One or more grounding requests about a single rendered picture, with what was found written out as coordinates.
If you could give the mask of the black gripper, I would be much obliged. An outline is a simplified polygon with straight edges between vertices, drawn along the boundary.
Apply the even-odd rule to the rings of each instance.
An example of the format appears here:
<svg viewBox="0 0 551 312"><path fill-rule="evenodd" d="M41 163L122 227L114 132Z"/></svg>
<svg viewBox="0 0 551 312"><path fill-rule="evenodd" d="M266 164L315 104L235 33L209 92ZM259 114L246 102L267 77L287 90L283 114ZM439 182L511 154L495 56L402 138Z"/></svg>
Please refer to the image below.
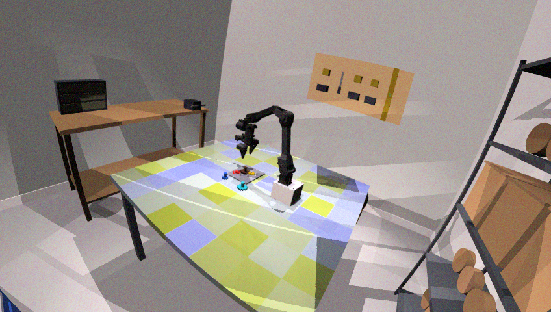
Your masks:
<svg viewBox="0 0 551 312"><path fill-rule="evenodd" d="M255 147L258 145L259 141L253 137L255 137L255 135L248 135L245 133L243 143L237 144L236 148L240 150L242 159L244 158L247 152L248 146L249 146L249 154L251 154L255 149Z"/></svg>

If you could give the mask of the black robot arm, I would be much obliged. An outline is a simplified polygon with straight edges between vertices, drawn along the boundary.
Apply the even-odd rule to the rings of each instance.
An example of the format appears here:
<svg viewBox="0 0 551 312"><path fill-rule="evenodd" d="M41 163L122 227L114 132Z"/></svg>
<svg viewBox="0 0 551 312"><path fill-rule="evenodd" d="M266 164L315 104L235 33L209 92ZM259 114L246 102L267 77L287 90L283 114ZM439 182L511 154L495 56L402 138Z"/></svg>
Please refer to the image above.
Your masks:
<svg viewBox="0 0 551 312"><path fill-rule="evenodd" d="M279 123L282 126L282 150L281 156L277 158L280 173L278 183L289 186L292 184L293 173L296 171L290 154L291 127L294 123L294 113L280 106L271 106L259 112L249 113L244 119L239 119L236 128L245 131L248 135L253 135L254 129L257 128L255 123L271 114L275 114L279 118Z"/></svg>

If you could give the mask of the teal gear with central post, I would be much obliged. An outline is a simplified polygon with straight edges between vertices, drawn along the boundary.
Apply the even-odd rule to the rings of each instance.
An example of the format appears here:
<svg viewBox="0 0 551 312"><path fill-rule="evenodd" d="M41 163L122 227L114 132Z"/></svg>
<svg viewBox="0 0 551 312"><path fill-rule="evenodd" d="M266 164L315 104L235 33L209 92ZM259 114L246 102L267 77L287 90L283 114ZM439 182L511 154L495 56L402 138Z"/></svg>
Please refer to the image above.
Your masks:
<svg viewBox="0 0 551 312"><path fill-rule="evenodd" d="M248 186L245 185L245 182L244 181L241 181L241 184L237 185L237 189L241 190L241 191L245 191L248 189Z"/></svg>

